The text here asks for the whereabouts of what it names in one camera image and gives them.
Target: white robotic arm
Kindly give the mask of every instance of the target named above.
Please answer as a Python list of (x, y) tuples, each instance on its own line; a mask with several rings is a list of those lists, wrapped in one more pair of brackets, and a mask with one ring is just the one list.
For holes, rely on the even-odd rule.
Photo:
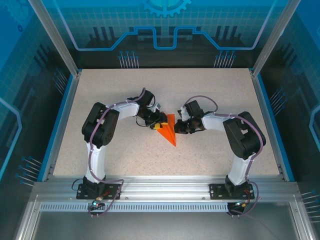
[(100, 102), (94, 104), (89, 113), (83, 127), (82, 134), (86, 141), (88, 155), (92, 150), (90, 158), (90, 167), (87, 167), (85, 177), (83, 178), (84, 184), (91, 186), (95, 189), (95, 184), (99, 184), (96, 178), (103, 180), (105, 178), (105, 156), (107, 151), (107, 145), (112, 140), (117, 122), (127, 117), (138, 116), (144, 119), (145, 125), (153, 128), (155, 124), (165, 124), (168, 122), (167, 116), (160, 112), (160, 105), (156, 102), (150, 106), (152, 99), (155, 99), (154, 95), (150, 91), (145, 91), (144, 95), (136, 102), (132, 100), (138, 97), (128, 98), (128, 100), (122, 104), (115, 105), (111, 110), (107, 112), (95, 132), (92, 140), (93, 148), (91, 148), (90, 137), (93, 134), (93, 130), (97, 125), (98, 120), (103, 115), (102, 113), (112, 105), (104, 105)]
[[(119, 112), (118, 115), (118, 121), (125, 119), (127, 117), (134, 117), (138, 114), (139, 111), (139, 104), (136, 102), (126, 103), (122, 105), (117, 105), (113, 108), (113, 110), (116, 110)], [(88, 149), (88, 155), (90, 153), (91, 147), (90, 143), (86, 143), (87, 149)], [(102, 145), (100, 148), (98, 148), (96, 145), (93, 145), (92, 155), (91, 155), (91, 169), (92, 172), (97, 176), (98, 179), (104, 179), (105, 174), (105, 157), (107, 152), (107, 145)], [(89, 180), (92, 183), (99, 183), (98, 180), (96, 180), (90, 170), (89, 166), (87, 166), (85, 177), (87, 180)]]
[[(195, 100), (182, 106), (178, 113), (182, 120), (178, 120), (174, 126), (176, 133), (193, 134), (204, 130), (226, 132), (234, 158), (231, 170), (226, 176), (225, 187), (232, 196), (238, 186), (247, 184), (246, 174), (249, 163), (261, 146), (259, 137), (250, 126), (238, 118), (215, 112), (204, 113)], [(249, 121), (258, 130), (265, 145), (266, 139), (250, 113), (242, 112), (239, 116)]]

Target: orange triangular object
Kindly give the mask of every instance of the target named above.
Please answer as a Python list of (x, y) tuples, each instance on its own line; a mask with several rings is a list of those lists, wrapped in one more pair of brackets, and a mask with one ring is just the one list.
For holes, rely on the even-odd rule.
[(157, 131), (165, 137), (173, 146), (176, 146), (176, 133), (175, 133), (175, 115), (167, 114), (168, 125), (162, 125)]

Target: beige speckled tabletop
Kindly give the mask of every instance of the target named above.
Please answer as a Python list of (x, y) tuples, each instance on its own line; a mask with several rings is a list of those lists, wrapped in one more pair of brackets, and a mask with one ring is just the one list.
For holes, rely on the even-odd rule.
[[(175, 114), (194, 95), (206, 95), (219, 105), (218, 113), (251, 113), (266, 137), (262, 153), (252, 165), (252, 175), (278, 175), (248, 69), (84, 69), (79, 80), (71, 112), (57, 158), (56, 177), (82, 176), (88, 156), (81, 128), (96, 102), (113, 104), (136, 97), (143, 87), (151, 91), (161, 110)], [(206, 111), (212, 102), (197, 99)], [(195, 134), (176, 134), (176, 147), (156, 130), (139, 127), (134, 117), (117, 123), (107, 146), (105, 173), (125, 176), (227, 175), (233, 152), (225, 132), (206, 130)]]

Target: cable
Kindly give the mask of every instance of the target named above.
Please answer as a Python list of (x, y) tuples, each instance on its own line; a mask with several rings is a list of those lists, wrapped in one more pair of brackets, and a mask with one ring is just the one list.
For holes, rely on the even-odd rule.
[(79, 181), (79, 180), (82, 180), (82, 178), (78, 178), (76, 180), (73, 181), (72, 185), (71, 185), (71, 189), (74, 190), (74, 191), (77, 191), (77, 189), (74, 189), (74, 185), (76, 183), (76, 181)]
[(260, 221), (258, 218), (256, 218), (256, 217), (254, 217), (254, 216), (251, 216), (251, 215), (245, 215), (246, 213), (242, 213), (242, 212), (240, 212), (240, 211), (237, 211), (237, 210), (230, 210), (231, 212), (234, 212), (234, 213), (237, 213), (239, 216), (246, 216), (246, 217), (248, 217), (248, 218), (250, 218), (250, 219), (253, 219), (253, 220), (255, 220), (255, 221), (257, 221), (257, 222), (259, 222), (262, 226), (264, 226), (264, 228), (270, 233), (270, 234), (272, 234), (276, 239), (278, 239), (278, 240), (281, 240), (281, 238), (280, 237), (278, 237), (276, 234), (274, 234), (274, 232), (267, 226), (267, 225), (265, 225), (262, 221)]
[(135, 123), (139, 126), (139, 127), (144, 127), (144, 128), (146, 128), (146, 127), (149, 127), (150, 125), (140, 125), (139, 123), (138, 123), (138, 116), (135, 116)]
[(216, 103), (215, 100), (213, 100), (212, 98), (208, 97), (208, 96), (204, 96), (204, 95), (196, 95), (196, 96), (192, 96), (190, 97), (184, 104), (183, 104), (183, 107), (191, 100), (191, 99), (195, 99), (195, 98), (204, 98), (204, 99), (209, 99), (211, 102), (214, 103), (215, 105), (215, 110), (214, 112), (218, 111), (218, 104)]
[(249, 192), (249, 190), (243, 190), (245, 193), (246, 193), (246, 195), (248, 196), (248, 199), (247, 199), (247, 203), (249, 204), (250, 203), (250, 192)]
[(147, 108), (147, 109), (151, 109), (151, 108), (153, 108), (155, 105), (156, 105), (156, 96), (153, 95), (153, 105), (152, 105), (152, 106), (147, 106), (146, 108)]
[(256, 152), (256, 154), (253, 155), (252, 158), (250, 159), (250, 162), (249, 162), (249, 164), (248, 164), (248, 167), (247, 167), (247, 169), (246, 169), (246, 171), (245, 171), (245, 176), (244, 176), (245, 181), (248, 182), (249, 184), (255, 185), (255, 188), (256, 188), (256, 199), (255, 199), (255, 201), (254, 201), (254, 203), (253, 203), (253, 206), (252, 206), (246, 213), (243, 213), (243, 214), (241, 215), (241, 216), (245, 216), (246, 214), (250, 213), (250, 212), (256, 207), (256, 205), (257, 205), (257, 203), (258, 203), (258, 200), (259, 200), (259, 188), (258, 188), (258, 185), (257, 185), (254, 181), (249, 181), (249, 179), (248, 179), (248, 174), (249, 174), (249, 171), (250, 171), (250, 168), (251, 168), (251, 165), (252, 165), (254, 159), (261, 153), (261, 151), (262, 151), (262, 149), (263, 149), (263, 147), (264, 147), (264, 141), (263, 141), (262, 136), (261, 136), (260, 132), (258, 131), (258, 129), (257, 129), (251, 122), (249, 122), (247, 119), (245, 119), (245, 118), (243, 118), (243, 117), (241, 117), (241, 116), (239, 116), (239, 115), (236, 115), (236, 114), (221, 114), (221, 113), (216, 113), (216, 111), (218, 110), (218, 104), (217, 104), (213, 99), (211, 99), (211, 98), (208, 97), (208, 96), (203, 96), (203, 95), (192, 96), (192, 97), (190, 97), (190, 98), (185, 102), (185, 104), (184, 104), (183, 106), (185, 106), (191, 99), (198, 98), (198, 97), (200, 97), (200, 98), (205, 98), (205, 99), (209, 99), (210, 101), (212, 101), (212, 102), (215, 104), (216, 109), (215, 109), (215, 111), (214, 111), (214, 113), (213, 113), (215, 116), (223, 117), (223, 118), (237, 118), (237, 119), (240, 119), (240, 120), (242, 120), (244, 123), (248, 124), (248, 126), (255, 132), (255, 134), (256, 134), (256, 135), (258, 136), (258, 138), (259, 138), (260, 148), (259, 148), (259, 150)]
[(197, 132), (202, 132), (204, 131), (204, 129), (200, 129), (200, 130), (195, 130), (194, 133), (197, 133)]
[[(118, 106), (118, 105), (129, 104), (129, 103), (134, 103), (134, 102), (136, 102), (136, 101), (139, 101), (139, 100), (143, 97), (143, 95), (145, 94), (145, 92), (146, 92), (146, 88), (144, 87), (144, 88), (142, 89), (142, 93), (140, 94), (140, 96), (139, 96), (138, 98), (136, 98), (135, 100), (127, 100), (127, 101), (118, 102), (118, 103), (116, 103), (116, 104), (108, 107), (108, 108), (103, 112), (101, 118), (100, 118), (99, 121), (97, 122), (97, 124), (96, 124), (96, 126), (94, 127), (94, 129), (93, 129), (93, 131), (92, 131), (92, 134), (91, 134), (91, 136), (90, 136), (90, 139), (89, 139), (90, 152), (89, 152), (89, 157), (88, 157), (88, 167), (89, 167), (89, 171), (90, 171), (92, 177), (93, 177), (95, 180), (99, 181), (100, 183), (104, 183), (104, 184), (114, 184), (114, 183), (121, 182), (121, 185), (120, 185), (119, 189), (116, 191), (116, 194), (114, 195), (114, 198), (113, 198), (112, 202), (110, 203), (110, 205), (108, 206), (108, 208), (106, 208), (106, 210), (100, 214), (100, 216), (106, 214), (106, 213), (109, 211), (109, 209), (111, 208), (111, 206), (114, 204), (117, 196), (118, 196), (119, 193), (121, 192), (121, 188), (123, 187), (125, 180), (124, 180), (124, 179), (118, 179), (118, 180), (113, 180), (113, 181), (104, 181), (104, 180), (102, 180), (102, 179), (99, 179), (99, 178), (93, 173), (93, 169), (92, 169), (92, 167), (91, 167), (91, 158), (92, 158), (92, 152), (93, 152), (93, 150), (94, 150), (94, 145), (93, 145), (93, 143), (92, 143), (93, 138), (94, 138), (94, 135), (96, 134), (96, 132), (97, 132), (97, 130), (98, 130), (98, 127), (99, 127), (99, 125), (101, 124), (101, 122), (103, 121), (104, 117), (106, 116), (106, 114), (107, 114), (111, 109), (113, 109), (115, 106)], [(92, 213), (91, 213), (91, 211), (90, 211), (90, 208), (88, 208), (88, 213), (91, 214), (91, 216), (92, 216)]]

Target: enclosure wall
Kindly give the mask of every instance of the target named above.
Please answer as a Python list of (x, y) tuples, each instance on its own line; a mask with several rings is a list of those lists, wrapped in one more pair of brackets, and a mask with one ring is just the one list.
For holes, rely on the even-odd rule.
[(253, 67), (287, 0), (45, 0), (80, 69)]
[[(320, 191), (319, 11), (318, 1), (300, 2), (261, 71), (301, 193)], [(310, 216), (319, 215), (319, 209), (313, 209)]]
[(41, 165), (70, 73), (28, 1), (0, 0), (0, 36), (0, 233), (12, 239), (38, 174), (22, 157)]

